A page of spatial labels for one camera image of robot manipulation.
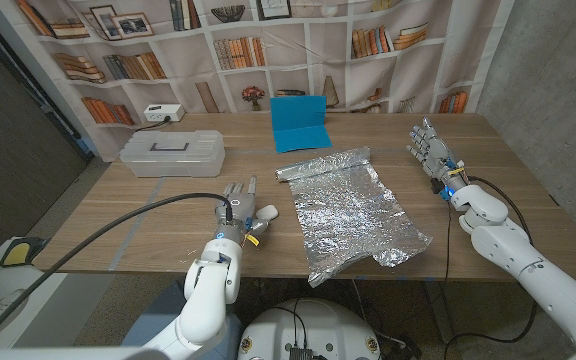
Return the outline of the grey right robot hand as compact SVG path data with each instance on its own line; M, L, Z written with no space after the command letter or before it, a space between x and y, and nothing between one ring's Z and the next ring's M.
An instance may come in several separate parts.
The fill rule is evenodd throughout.
M440 138L427 117L421 126L414 126L410 132L412 144L406 149L421 164L423 171L431 178L434 186L442 184L442 191L452 196L457 190L468 185L459 159Z

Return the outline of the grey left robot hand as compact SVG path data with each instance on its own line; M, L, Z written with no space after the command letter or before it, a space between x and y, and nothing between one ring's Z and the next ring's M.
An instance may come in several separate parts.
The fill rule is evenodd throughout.
M226 202L217 202L215 215L217 228L214 236L217 239L225 238L242 245L248 235L263 233L269 221L255 215L257 177L252 176L248 190L242 182L229 183L224 189L223 197Z

